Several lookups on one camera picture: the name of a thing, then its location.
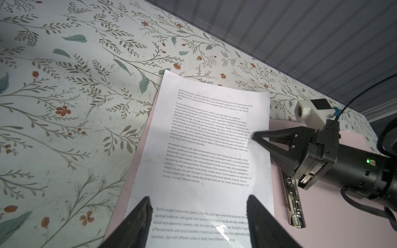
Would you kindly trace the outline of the pink folder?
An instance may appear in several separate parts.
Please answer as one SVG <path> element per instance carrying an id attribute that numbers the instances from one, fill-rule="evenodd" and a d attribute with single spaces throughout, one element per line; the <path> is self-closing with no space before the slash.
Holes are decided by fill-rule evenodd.
<path id="1" fill-rule="evenodd" d="M 124 220 L 127 212 L 132 186 L 144 149 L 149 126 L 157 103 L 155 98 L 152 111 L 144 128 L 137 152 L 127 174 L 127 179 L 116 205 L 105 237 Z M 366 139 L 358 133 L 341 131 L 343 145 L 368 151 Z M 340 188 L 325 182 L 319 182 L 310 190 L 299 189 L 306 210 L 307 228 L 297 229 L 288 224 L 284 186 L 281 171 L 271 161 L 271 173 L 274 191 L 275 218 L 279 224 L 304 248 L 396 248 L 397 232 L 389 229 L 386 220 L 369 216 L 362 211 L 354 210 L 340 195 Z"/>

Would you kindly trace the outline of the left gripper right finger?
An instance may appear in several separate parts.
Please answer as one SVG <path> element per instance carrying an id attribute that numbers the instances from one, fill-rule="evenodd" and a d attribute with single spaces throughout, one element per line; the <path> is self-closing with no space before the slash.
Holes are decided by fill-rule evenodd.
<path id="1" fill-rule="evenodd" d="M 253 248 L 300 247 L 254 195 L 247 200 L 247 219 Z"/>

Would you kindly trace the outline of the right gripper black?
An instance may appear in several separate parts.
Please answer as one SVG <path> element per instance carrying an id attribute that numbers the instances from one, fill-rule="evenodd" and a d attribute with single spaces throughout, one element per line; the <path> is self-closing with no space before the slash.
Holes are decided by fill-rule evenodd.
<path id="1" fill-rule="evenodd" d="M 340 144 L 339 127 L 328 120 L 316 132 L 301 126 L 257 131 L 252 139 L 288 176 L 298 170 L 298 186 L 305 190 L 320 180 L 357 198 L 391 198 L 392 159 Z"/>

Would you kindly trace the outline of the printed paper sheet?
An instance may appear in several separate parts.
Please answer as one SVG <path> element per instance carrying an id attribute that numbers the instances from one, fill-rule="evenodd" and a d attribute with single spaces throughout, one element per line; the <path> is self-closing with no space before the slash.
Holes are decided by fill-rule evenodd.
<path id="1" fill-rule="evenodd" d="M 250 195 L 274 211 L 270 94 L 205 84 L 165 72 L 128 210 L 151 200 L 149 248 L 249 248 Z"/>

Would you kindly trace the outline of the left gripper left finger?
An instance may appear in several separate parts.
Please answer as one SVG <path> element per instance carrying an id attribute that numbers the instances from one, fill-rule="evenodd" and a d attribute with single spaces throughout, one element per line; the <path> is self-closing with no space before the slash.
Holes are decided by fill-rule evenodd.
<path id="1" fill-rule="evenodd" d="M 145 248 L 152 221 L 150 197 L 144 197 L 99 248 Z"/>

